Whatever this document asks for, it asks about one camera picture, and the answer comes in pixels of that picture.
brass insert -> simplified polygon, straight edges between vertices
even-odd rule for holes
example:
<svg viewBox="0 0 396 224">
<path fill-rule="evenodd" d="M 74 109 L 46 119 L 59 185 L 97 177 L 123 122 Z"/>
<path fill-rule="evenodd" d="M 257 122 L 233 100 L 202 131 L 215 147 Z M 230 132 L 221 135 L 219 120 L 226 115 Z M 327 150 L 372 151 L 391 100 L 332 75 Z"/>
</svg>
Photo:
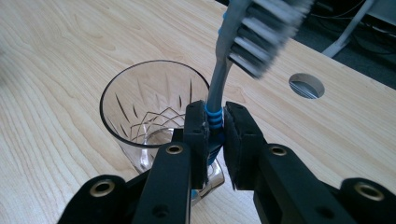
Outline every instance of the brass insert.
<svg viewBox="0 0 396 224">
<path fill-rule="evenodd" d="M 95 198 L 106 196 L 116 187 L 110 179 L 99 180 L 91 187 L 90 194 Z"/>
<path fill-rule="evenodd" d="M 363 182 L 359 182 L 355 185 L 355 190 L 363 197 L 366 197 L 373 201 L 382 201 L 384 200 L 384 194 L 376 189 L 375 187 L 368 185 Z"/>
<path fill-rule="evenodd" d="M 183 151 L 183 147 L 180 146 L 170 146 L 166 149 L 166 152 L 169 154 L 178 154 Z"/>
<path fill-rule="evenodd" d="M 285 156 L 286 154 L 288 154 L 285 149 L 280 147 L 272 147 L 271 152 L 276 156 Z"/>
</svg>

light wood surface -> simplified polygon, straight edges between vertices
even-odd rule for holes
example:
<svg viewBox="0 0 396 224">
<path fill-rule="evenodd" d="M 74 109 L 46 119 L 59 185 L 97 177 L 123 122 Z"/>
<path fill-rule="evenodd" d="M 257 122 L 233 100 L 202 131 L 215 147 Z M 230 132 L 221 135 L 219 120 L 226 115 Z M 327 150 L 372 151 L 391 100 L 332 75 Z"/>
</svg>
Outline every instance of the light wood surface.
<svg viewBox="0 0 396 224">
<path fill-rule="evenodd" d="M 0 223 L 55 223 L 90 178 L 136 176 L 100 120 L 102 91 L 155 59 L 210 80 L 225 9 L 214 0 L 0 0 Z M 324 95 L 295 94 L 294 73 L 318 77 Z M 338 187 L 361 176 L 396 193 L 396 91 L 290 41 L 261 80 L 233 67 L 224 100 L 245 105 L 267 141 L 292 148 L 320 180 Z M 251 192 L 234 192 L 228 178 L 191 209 L 191 223 L 259 222 Z"/>
</svg>

toothbrush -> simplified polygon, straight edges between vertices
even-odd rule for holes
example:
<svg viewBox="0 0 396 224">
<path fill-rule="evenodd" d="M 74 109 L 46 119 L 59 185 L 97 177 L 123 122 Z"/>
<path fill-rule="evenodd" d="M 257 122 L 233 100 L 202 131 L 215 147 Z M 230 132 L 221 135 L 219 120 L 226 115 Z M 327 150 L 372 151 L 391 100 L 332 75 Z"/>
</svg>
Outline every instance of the toothbrush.
<svg viewBox="0 0 396 224">
<path fill-rule="evenodd" d="M 230 0 L 216 44 L 216 66 L 205 105 L 212 133 L 222 128 L 221 100 L 233 63 L 254 78 L 270 66 L 314 0 Z M 220 147 L 212 148 L 210 164 Z"/>
</svg>

glass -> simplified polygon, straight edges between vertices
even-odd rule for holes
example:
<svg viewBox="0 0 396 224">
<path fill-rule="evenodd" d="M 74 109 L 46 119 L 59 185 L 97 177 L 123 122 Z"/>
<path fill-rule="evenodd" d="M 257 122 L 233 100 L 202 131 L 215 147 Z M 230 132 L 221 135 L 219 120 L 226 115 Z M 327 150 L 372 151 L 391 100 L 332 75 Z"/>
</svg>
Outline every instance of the glass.
<svg viewBox="0 0 396 224">
<path fill-rule="evenodd" d="M 151 168 L 158 147 L 171 141 L 173 130 L 183 128 L 186 106 L 205 101 L 208 88 L 205 78 L 183 63 L 139 63 L 108 83 L 100 102 L 100 115 L 141 174 Z M 214 171 L 209 176 L 212 183 L 205 192 L 224 182 L 217 161 L 210 169 Z"/>
</svg>

black cable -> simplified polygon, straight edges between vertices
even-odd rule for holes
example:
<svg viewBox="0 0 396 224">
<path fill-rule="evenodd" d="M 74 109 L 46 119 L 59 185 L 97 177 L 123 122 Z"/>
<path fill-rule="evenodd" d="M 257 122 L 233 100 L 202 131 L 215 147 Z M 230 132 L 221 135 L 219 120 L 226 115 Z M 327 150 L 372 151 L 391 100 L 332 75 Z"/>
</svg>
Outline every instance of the black cable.
<svg viewBox="0 0 396 224">
<path fill-rule="evenodd" d="M 331 19 L 331 20 L 350 20 L 353 19 L 353 17 L 347 17 L 347 18 L 342 18 L 342 16 L 345 16 L 346 14 L 348 14 L 349 12 L 351 12 L 352 10 L 354 10 L 355 8 L 357 8 L 358 6 L 360 6 L 365 0 L 361 0 L 356 6 L 354 6 L 353 8 L 347 10 L 346 12 L 343 12 L 339 15 L 336 16 L 321 16 L 321 15 L 317 15 L 317 14 L 313 14 L 311 13 L 311 16 L 314 17 L 318 17 L 318 18 L 322 18 L 322 19 Z"/>
<path fill-rule="evenodd" d="M 329 30 L 329 31 L 333 31 L 333 32 L 335 32 L 335 33 L 340 34 L 340 33 L 343 33 L 344 30 L 345 30 L 345 27 L 344 27 L 343 30 L 334 30 L 333 28 L 330 28 L 330 27 L 328 27 L 327 25 L 325 25 L 325 24 L 322 22 L 321 18 L 316 18 L 316 19 L 317 19 L 318 23 L 319 23 L 323 28 L 325 28 L 325 29 L 327 29 L 327 30 Z"/>
<path fill-rule="evenodd" d="M 358 38 L 355 35 L 352 35 L 352 38 L 354 39 L 355 43 L 358 45 L 359 48 L 368 51 L 370 53 L 373 54 L 379 54 L 379 55 L 391 55 L 391 54 L 396 54 L 396 50 L 392 51 L 392 52 L 378 52 L 378 51 L 373 51 L 370 49 L 367 49 L 366 47 L 364 47 L 361 42 L 359 42 Z"/>
<path fill-rule="evenodd" d="M 377 32 L 377 33 L 384 34 L 384 35 L 389 35 L 389 36 L 392 36 L 392 37 L 396 37 L 396 33 L 388 32 L 388 31 L 385 31 L 385 30 L 381 30 L 381 29 L 379 29 L 379 28 L 377 28 L 377 27 L 374 27 L 374 26 L 371 25 L 371 24 L 368 24 L 367 22 L 364 22 L 363 24 L 364 24 L 366 27 L 370 28 L 371 30 L 373 30 L 373 31 L 375 31 L 375 32 Z"/>
<path fill-rule="evenodd" d="M 373 38 L 376 42 L 380 43 L 385 48 L 391 48 L 393 51 L 396 51 L 394 44 L 392 45 L 391 42 L 388 42 L 385 36 L 379 35 L 377 33 L 372 33 Z"/>
</svg>

